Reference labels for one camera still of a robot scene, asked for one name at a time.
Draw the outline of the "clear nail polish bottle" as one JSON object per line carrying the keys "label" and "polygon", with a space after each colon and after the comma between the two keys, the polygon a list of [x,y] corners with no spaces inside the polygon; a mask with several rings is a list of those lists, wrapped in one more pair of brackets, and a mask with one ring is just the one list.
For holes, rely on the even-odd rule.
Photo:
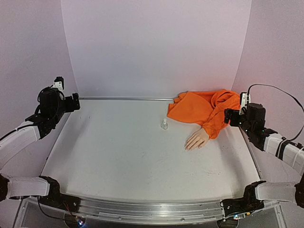
{"label": "clear nail polish bottle", "polygon": [[161,128],[163,130],[167,130],[168,129],[168,124],[167,123],[161,123]]}

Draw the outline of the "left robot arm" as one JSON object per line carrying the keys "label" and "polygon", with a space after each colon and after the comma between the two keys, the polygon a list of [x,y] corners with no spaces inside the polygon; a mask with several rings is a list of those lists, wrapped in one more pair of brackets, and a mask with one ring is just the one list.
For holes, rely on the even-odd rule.
{"label": "left robot arm", "polygon": [[[38,106],[33,115],[0,139],[0,167],[4,166],[29,145],[45,138],[66,113],[80,109],[79,95],[64,96],[63,87],[55,82],[38,94]],[[0,199],[23,197],[45,198],[53,207],[64,204],[59,183],[50,177],[14,178],[0,176]]]}

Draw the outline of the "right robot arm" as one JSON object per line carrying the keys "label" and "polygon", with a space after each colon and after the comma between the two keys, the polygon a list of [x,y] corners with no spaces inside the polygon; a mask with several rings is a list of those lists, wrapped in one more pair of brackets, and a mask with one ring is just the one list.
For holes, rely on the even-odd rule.
{"label": "right robot arm", "polygon": [[[304,174],[304,146],[281,136],[278,132],[265,128],[266,110],[261,104],[249,103],[241,110],[226,109],[224,122],[242,129],[249,142],[262,152],[267,152],[285,162],[300,175]],[[243,211],[256,210],[264,200],[277,200],[304,206],[304,181],[270,183],[256,181],[245,187],[243,197],[224,200],[236,203]]]}

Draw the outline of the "orange hoodie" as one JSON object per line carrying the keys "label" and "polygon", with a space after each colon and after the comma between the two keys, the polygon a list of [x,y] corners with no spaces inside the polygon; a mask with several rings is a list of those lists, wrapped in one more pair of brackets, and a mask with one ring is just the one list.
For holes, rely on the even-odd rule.
{"label": "orange hoodie", "polygon": [[185,92],[169,104],[167,117],[175,121],[200,125],[214,140],[227,124],[226,109],[240,110],[240,95],[229,90]]}

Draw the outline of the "mannequin hand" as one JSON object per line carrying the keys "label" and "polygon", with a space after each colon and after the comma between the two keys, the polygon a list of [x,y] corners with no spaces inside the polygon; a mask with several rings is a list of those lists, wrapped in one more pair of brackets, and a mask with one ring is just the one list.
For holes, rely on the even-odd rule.
{"label": "mannequin hand", "polygon": [[201,128],[194,132],[192,136],[185,143],[185,150],[192,151],[194,149],[200,149],[204,147],[209,141],[209,135],[204,128]]}

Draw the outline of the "aluminium back rail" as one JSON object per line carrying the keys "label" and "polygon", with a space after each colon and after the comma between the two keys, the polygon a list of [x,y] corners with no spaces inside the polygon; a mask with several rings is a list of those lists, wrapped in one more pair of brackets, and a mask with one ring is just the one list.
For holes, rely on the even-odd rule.
{"label": "aluminium back rail", "polygon": [[136,100],[136,101],[173,101],[173,98],[157,97],[80,97],[80,100]]}

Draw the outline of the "aluminium rail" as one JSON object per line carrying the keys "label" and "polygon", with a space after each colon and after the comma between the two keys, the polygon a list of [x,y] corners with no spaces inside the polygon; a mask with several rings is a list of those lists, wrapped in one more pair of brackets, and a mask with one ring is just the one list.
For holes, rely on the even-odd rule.
{"label": "aluminium rail", "polygon": [[25,199],[25,202],[38,203],[43,208],[64,212],[70,216],[117,223],[180,225],[217,220],[251,220],[266,227],[286,227],[281,206],[275,201],[264,201],[259,203],[257,208],[245,211],[241,210],[236,200],[229,203],[221,201],[148,203],[72,197],[70,200],[64,199],[62,203],[53,203],[46,197],[30,197]]}
{"label": "aluminium rail", "polygon": [[136,100],[136,101],[173,101],[173,98],[157,97],[80,97],[80,100]]}

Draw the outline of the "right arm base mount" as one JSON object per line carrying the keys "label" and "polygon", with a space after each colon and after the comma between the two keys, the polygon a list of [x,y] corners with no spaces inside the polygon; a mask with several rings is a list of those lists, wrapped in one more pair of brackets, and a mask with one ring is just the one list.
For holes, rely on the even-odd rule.
{"label": "right arm base mount", "polygon": [[235,214],[253,212],[264,208],[264,201],[257,199],[256,187],[266,181],[256,181],[245,187],[243,197],[237,199],[224,199],[220,206],[224,209],[225,217]]}

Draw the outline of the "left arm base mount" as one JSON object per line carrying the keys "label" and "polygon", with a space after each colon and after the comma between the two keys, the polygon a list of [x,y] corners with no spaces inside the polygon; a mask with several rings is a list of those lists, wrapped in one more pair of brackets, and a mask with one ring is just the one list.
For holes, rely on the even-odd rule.
{"label": "left arm base mount", "polygon": [[78,212],[81,202],[79,197],[61,193],[60,184],[55,179],[47,176],[39,177],[46,180],[49,184],[48,194],[46,196],[39,196],[38,198],[40,204],[66,210],[68,212]]}

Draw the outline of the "aluminium front rail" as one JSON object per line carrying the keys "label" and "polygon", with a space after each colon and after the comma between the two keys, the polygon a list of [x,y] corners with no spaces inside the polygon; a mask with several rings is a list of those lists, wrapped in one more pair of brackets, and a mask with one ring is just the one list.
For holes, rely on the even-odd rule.
{"label": "aluminium front rail", "polygon": [[53,203],[46,197],[30,197],[25,199],[25,202],[38,203],[43,208],[64,212],[70,216],[117,223],[180,225],[217,220],[251,220],[266,227],[286,227],[281,206],[275,201],[264,201],[259,203],[257,208],[245,211],[241,210],[236,200],[229,203],[221,201],[148,203],[72,197],[70,200],[64,199],[62,203]]}

